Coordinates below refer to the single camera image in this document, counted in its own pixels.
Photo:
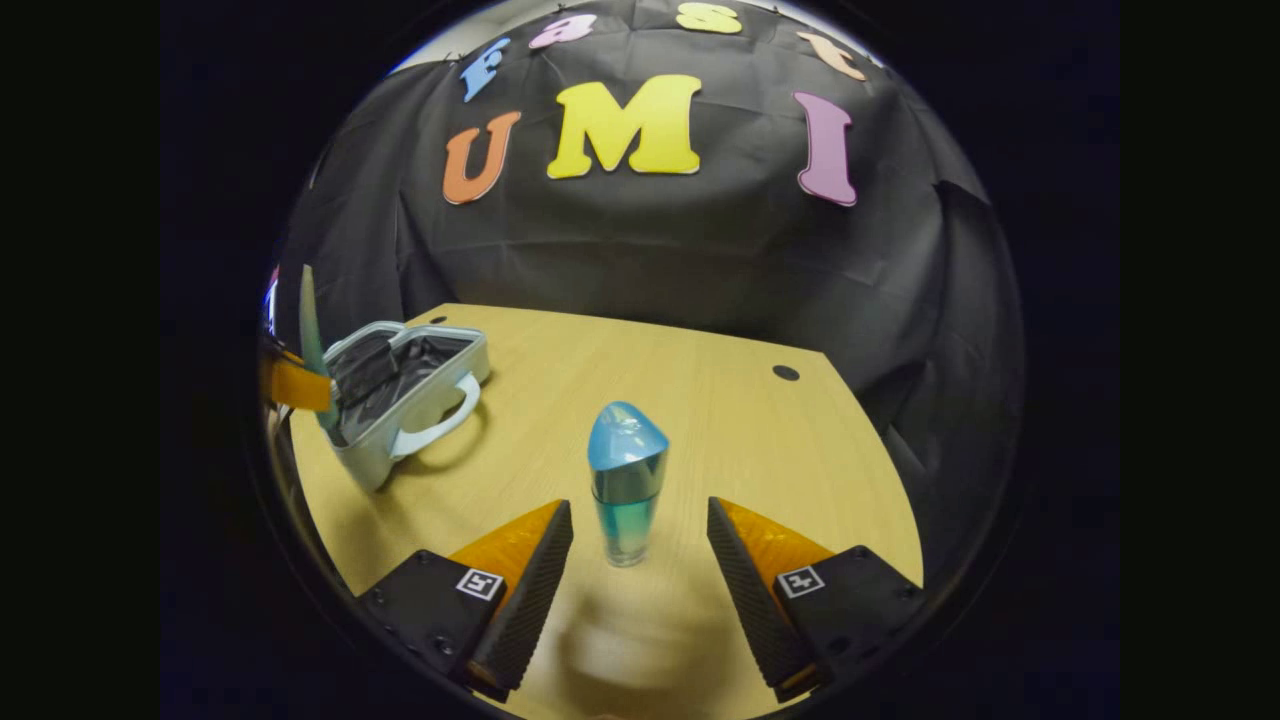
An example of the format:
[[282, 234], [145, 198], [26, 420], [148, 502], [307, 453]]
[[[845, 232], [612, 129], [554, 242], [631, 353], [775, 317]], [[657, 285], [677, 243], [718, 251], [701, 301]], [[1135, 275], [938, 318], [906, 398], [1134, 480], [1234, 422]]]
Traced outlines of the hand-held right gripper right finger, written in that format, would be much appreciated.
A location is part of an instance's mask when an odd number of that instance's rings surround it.
[[781, 703], [863, 674], [925, 598], [869, 547], [832, 552], [726, 498], [708, 500], [707, 538], [751, 656]]

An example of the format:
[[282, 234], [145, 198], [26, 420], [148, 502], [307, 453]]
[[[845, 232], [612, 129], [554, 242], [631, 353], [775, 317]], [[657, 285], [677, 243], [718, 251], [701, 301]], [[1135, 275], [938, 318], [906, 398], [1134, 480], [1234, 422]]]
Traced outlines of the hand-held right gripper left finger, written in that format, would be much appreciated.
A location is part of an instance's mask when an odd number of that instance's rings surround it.
[[556, 500], [451, 556], [412, 552], [357, 602], [428, 676], [504, 703], [524, 682], [572, 543], [571, 503]]

